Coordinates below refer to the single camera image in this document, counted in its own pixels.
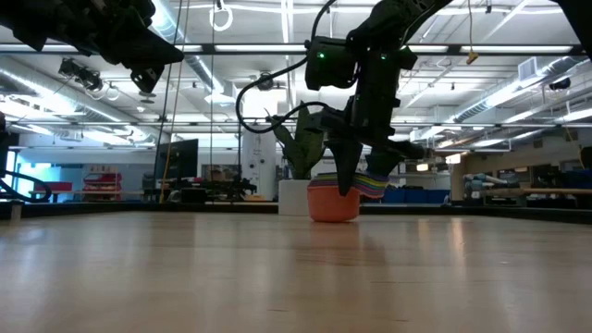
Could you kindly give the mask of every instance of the wire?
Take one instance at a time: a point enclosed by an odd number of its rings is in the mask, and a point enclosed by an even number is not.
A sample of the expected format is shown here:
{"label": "wire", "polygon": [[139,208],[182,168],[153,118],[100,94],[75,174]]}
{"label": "wire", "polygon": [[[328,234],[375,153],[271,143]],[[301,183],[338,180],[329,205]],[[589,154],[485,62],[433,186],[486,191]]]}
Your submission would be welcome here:
{"label": "wire", "polygon": [[6,191],[6,193],[10,194],[11,196],[13,196],[16,199],[20,199],[26,203],[38,204],[38,203],[47,203],[49,201],[49,197],[52,196],[52,189],[50,189],[49,186],[47,186],[47,184],[45,184],[45,182],[43,182],[39,179],[35,179],[31,176],[27,176],[27,175],[19,174],[18,172],[12,172],[12,171],[7,171],[7,170],[5,170],[5,173],[8,176],[12,176],[14,178],[20,178],[20,179],[32,181],[33,183],[41,185],[43,187],[43,189],[45,190],[45,195],[43,196],[43,198],[39,198],[39,199],[31,198],[31,197],[22,195],[22,194],[18,193],[17,191],[13,190],[10,187],[10,185],[6,184],[3,180],[0,179],[0,187],[3,188]]}
{"label": "wire", "polygon": [[[183,6],[183,0],[180,0],[179,4],[181,6]],[[177,24],[175,25],[175,35],[174,35],[174,39],[173,39],[173,46],[177,44],[177,36],[179,35],[179,24],[181,21],[181,11],[179,11],[179,13],[177,14]],[[154,180],[153,180],[153,189],[156,188],[156,171],[157,171],[157,166],[158,166],[158,158],[160,155],[160,141],[162,139],[163,136],[163,131],[165,130],[165,120],[167,119],[167,102],[168,102],[168,88],[170,86],[170,75],[173,71],[173,65],[168,65],[168,75],[166,78],[166,88],[165,88],[165,104],[163,106],[163,114],[161,116],[161,121],[160,121],[160,131],[158,133],[158,142],[156,143],[156,158],[154,159]],[[173,133],[171,133],[170,136],[170,142],[173,140]],[[160,185],[163,189],[164,189],[164,179],[163,182]]]}
{"label": "wire", "polygon": [[471,7],[471,0],[469,2],[469,43],[471,44],[471,53],[473,52],[473,9]]}
{"label": "wire", "polygon": [[[185,27],[183,31],[187,31],[187,24],[189,23],[189,4],[190,2],[187,2],[187,10],[186,10],[186,14],[185,14]],[[187,36],[184,34],[183,35],[183,45],[181,46],[181,52],[185,52],[185,43],[187,42]],[[177,117],[177,105],[179,102],[179,93],[181,91],[180,89],[180,84],[181,84],[181,71],[183,70],[183,62],[181,61],[180,65],[179,65],[179,74],[177,76],[177,93],[175,94],[175,104],[173,106],[173,119],[171,120],[171,128],[170,128],[170,135],[171,135],[171,140],[168,141],[168,149],[166,152],[166,164],[165,164],[165,174],[163,175],[163,179],[167,178],[167,174],[168,174],[168,168],[170,166],[170,152],[172,150],[173,147],[173,133],[175,132],[175,118]],[[165,201],[165,187],[161,186],[160,189],[160,203],[162,204]]]}
{"label": "wire", "polygon": [[[337,0],[329,0],[328,2],[326,2],[323,5],[323,7],[321,8],[321,10],[318,12],[318,14],[316,14],[316,18],[314,19],[314,24],[313,24],[313,31],[311,33],[311,41],[316,36],[316,29],[318,28],[318,24],[319,24],[321,18],[323,17],[325,12],[328,11],[328,9],[331,7],[331,5],[333,5],[335,3],[335,1],[337,1]],[[264,134],[264,133],[268,133],[272,130],[275,130],[276,128],[281,126],[282,123],[284,123],[286,120],[288,120],[288,118],[290,118],[293,114],[304,109],[305,107],[318,105],[318,106],[323,106],[325,108],[329,108],[329,105],[322,103],[322,102],[308,102],[308,103],[298,105],[295,108],[293,108],[291,111],[289,111],[286,115],[279,118],[275,124],[271,125],[267,129],[254,129],[254,128],[250,127],[249,125],[247,125],[247,123],[244,121],[244,118],[242,117],[241,100],[242,100],[242,97],[244,96],[245,93],[247,93],[252,87],[255,87],[265,81],[272,80],[274,78],[277,78],[278,76],[284,75],[286,73],[293,71],[296,68],[301,67],[302,65],[306,64],[307,61],[308,61],[308,57],[306,56],[303,60],[299,61],[298,63],[296,63],[292,66],[289,66],[287,68],[284,68],[284,69],[282,69],[276,73],[273,73],[269,76],[265,76],[265,77],[260,78],[259,80],[253,81],[253,82],[247,84],[244,88],[242,88],[239,95],[237,96],[237,102],[235,104],[235,109],[236,109],[236,113],[237,113],[237,120],[240,122],[240,124],[245,129],[247,129],[251,133]]]}

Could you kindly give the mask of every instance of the ceiling light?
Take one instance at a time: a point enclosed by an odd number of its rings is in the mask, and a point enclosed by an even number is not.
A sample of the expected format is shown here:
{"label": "ceiling light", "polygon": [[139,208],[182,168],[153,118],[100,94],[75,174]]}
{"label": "ceiling light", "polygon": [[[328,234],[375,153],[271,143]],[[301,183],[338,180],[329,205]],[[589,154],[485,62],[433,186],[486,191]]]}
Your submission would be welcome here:
{"label": "ceiling light", "polygon": [[583,119],[586,117],[592,117],[592,108],[587,109],[587,110],[572,112],[571,114],[557,118],[554,122],[561,124],[563,122],[576,121],[576,120]]}
{"label": "ceiling light", "polygon": [[[36,52],[26,44],[18,43],[2,43],[0,44],[0,52]],[[43,47],[43,52],[75,52],[78,50],[74,46],[65,44],[47,44]]]}
{"label": "ceiling light", "polygon": [[236,100],[234,97],[226,96],[222,93],[213,93],[204,97],[204,100],[211,104],[235,104]]}
{"label": "ceiling light", "polygon": [[175,47],[183,52],[202,52],[204,50],[201,45],[175,45]]}
{"label": "ceiling light", "polygon": [[[518,53],[518,54],[565,54],[574,49],[569,45],[474,45],[477,53]],[[462,53],[470,53],[471,46],[461,47]]]}
{"label": "ceiling light", "polygon": [[303,44],[226,44],[214,48],[217,52],[306,52]]}
{"label": "ceiling light", "polygon": [[40,128],[39,126],[35,126],[35,125],[29,125],[29,126],[12,125],[12,127],[15,129],[28,130],[28,131],[32,131],[32,132],[43,134],[43,135],[53,135],[52,132],[50,132],[49,130],[44,129],[44,128]]}
{"label": "ceiling light", "polygon": [[488,147],[494,144],[502,143],[503,139],[491,139],[491,140],[483,140],[480,142],[473,143],[474,147]]}
{"label": "ceiling light", "polygon": [[446,53],[446,45],[409,45],[409,48],[415,53]]}
{"label": "ceiling light", "polygon": [[118,136],[99,132],[99,131],[84,132],[84,136],[86,138],[91,139],[91,140],[95,140],[97,142],[104,142],[104,143],[108,143],[108,144],[114,144],[114,145],[116,145],[116,144],[119,144],[119,145],[130,144],[129,141],[127,141],[125,139],[121,139]]}
{"label": "ceiling light", "polygon": [[441,144],[439,144],[438,148],[446,148],[446,147],[452,146],[453,144],[454,144],[454,141],[447,140],[447,141],[444,141]]}
{"label": "ceiling light", "polygon": [[419,172],[427,171],[428,169],[429,169],[429,165],[427,165],[427,164],[417,165],[417,171],[419,171]]}
{"label": "ceiling light", "polygon": [[513,123],[513,122],[516,122],[516,121],[520,121],[520,120],[526,119],[526,118],[528,118],[528,117],[530,117],[530,116],[532,116],[534,114],[535,113],[532,112],[532,111],[526,111],[526,112],[523,112],[523,113],[518,114],[516,116],[509,117],[506,120],[504,120],[503,122],[504,122],[504,124]]}
{"label": "ceiling light", "polygon": [[527,132],[527,133],[524,133],[524,134],[517,135],[517,136],[515,136],[513,139],[514,139],[514,140],[521,140],[521,139],[525,139],[525,138],[528,138],[528,137],[530,137],[530,136],[533,136],[533,135],[537,134],[538,132],[539,132],[539,130],[533,130],[533,131],[529,131],[529,132]]}
{"label": "ceiling light", "polygon": [[460,164],[461,163],[461,155],[460,154],[454,154],[454,155],[450,155],[446,157],[446,164],[451,165],[451,164]]}

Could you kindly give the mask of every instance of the monitor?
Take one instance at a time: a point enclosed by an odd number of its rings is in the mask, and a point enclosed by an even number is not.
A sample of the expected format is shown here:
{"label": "monitor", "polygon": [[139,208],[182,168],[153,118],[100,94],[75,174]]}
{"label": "monitor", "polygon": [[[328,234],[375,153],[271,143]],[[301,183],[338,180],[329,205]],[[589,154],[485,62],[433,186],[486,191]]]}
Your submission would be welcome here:
{"label": "monitor", "polygon": [[[197,177],[197,153],[199,140],[173,142],[170,148],[170,162],[166,179]],[[156,179],[162,179],[167,165],[168,143],[159,145],[156,157]]]}

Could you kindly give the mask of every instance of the wooden table surface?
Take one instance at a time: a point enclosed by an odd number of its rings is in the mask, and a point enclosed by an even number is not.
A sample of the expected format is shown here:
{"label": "wooden table surface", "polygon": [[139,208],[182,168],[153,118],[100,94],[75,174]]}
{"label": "wooden table surface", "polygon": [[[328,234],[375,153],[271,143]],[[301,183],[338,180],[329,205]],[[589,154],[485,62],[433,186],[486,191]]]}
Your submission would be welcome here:
{"label": "wooden table surface", "polygon": [[592,228],[119,213],[0,225],[2,333],[592,332]]}

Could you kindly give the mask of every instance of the ceiling duct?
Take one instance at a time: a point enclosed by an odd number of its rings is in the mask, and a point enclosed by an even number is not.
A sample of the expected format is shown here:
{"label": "ceiling duct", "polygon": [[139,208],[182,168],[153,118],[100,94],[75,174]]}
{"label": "ceiling duct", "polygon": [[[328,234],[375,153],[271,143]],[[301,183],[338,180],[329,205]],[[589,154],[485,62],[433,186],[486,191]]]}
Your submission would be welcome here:
{"label": "ceiling duct", "polygon": [[[169,43],[183,45],[191,43],[187,38],[186,31],[178,26],[177,15],[173,14],[173,9],[167,0],[153,0],[156,7],[156,14],[152,17],[152,28]],[[220,81],[212,74],[204,61],[197,55],[185,55],[185,63],[195,72],[210,93],[222,93],[224,87]]]}
{"label": "ceiling duct", "polygon": [[[589,62],[590,60],[585,56],[565,56],[559,59],[549,57],[531,58],[519,65],[521,69],[520,75],[504,80],[495,87],[483,92],[479,98],[461,105],[459,107],[460,111],[448,118],[445,123],[464,122],[466,119],[494,109],[496,106],[502,105],[532,88],[565,79],[574,74],[573,69]],[[529,74],[524,73],[527,67],[531,70]],[[425,140],[441,131],[442,128],[418,129],[414,131],[412,137],[416,138],[416,140]]]}
{"label": "ceiling duct", "polygon": [[[69,105],[74,109],[82,106],[86,111],[100,115],[109,121],[138,121],[137,118],[125,112],[103,102],[95,101],[85,93],[79,92],[63,82],[54,80],[38,71],[31,70],[31,68],[7,56],[0,56],[0,79],[10,80],[17,85],[26,86],[31,91],[37,92],[42,98],[59,99],[59,102],[62,102],[61,105]],[[142,131],[155,137],[158,137],[159,134],[159,131],[153,128],[142,128]]]}
{"label": "ceiling duct", "polygon": [[485,91],[477,102],[472,101],[471,103],[461,106],[461,111],[454,115],[454,122],[460,123],[470,117],[488,111],[497,105],[509,101],[514,96],[525,93],[534,86],[552,83],[553,81],[560,79],[562,75],[565,75],[567,71],[575,66],[589,61],[587,57],[565,56],[552,62],[546,61],[547,65],[541,66],[541,63],[544,63],[545,60],[542,60],[542,58],[535,58],[535,60],[536,67],[534,71],[536,73],[524,76],[523,80],[520,80],[520,76],[512,77],[494,88]]}

